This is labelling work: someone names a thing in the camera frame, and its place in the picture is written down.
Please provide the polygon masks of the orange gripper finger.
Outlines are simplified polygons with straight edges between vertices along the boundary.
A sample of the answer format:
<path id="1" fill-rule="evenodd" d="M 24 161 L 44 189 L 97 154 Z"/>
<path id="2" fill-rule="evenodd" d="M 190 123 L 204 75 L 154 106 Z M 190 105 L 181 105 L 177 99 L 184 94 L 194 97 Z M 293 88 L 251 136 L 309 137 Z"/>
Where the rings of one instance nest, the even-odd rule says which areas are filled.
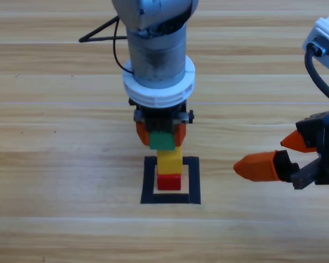
<path id="1" fill-rule="evenodd" d="M 186 136 L 186 124 L 176 124 L 174 130 L 175 145 L 182 145 Z"/>
<path id="2" fill-rule="evenodd" d="M 286 150 L 246 155 L 234 164 L 234 171 L 254 182 L 291 182 L 291 175 L 300 170 L 292 163 Z"/>
<path id="3" fill-rule="evenodd" d="M 281 142 L 281 146 L 302 153 L 316 152 L 315 147 L 307 147 L 305 141 L 298 130 L 293 131 L 286 136 Z"/>
<path id="4" fill-rule="evenodd" d="M 149 146 L 149 133 L 146 130 L 146 125 L 144 123 L 136 122 L 136 130 L 138 137 L 145 146 Z"/>

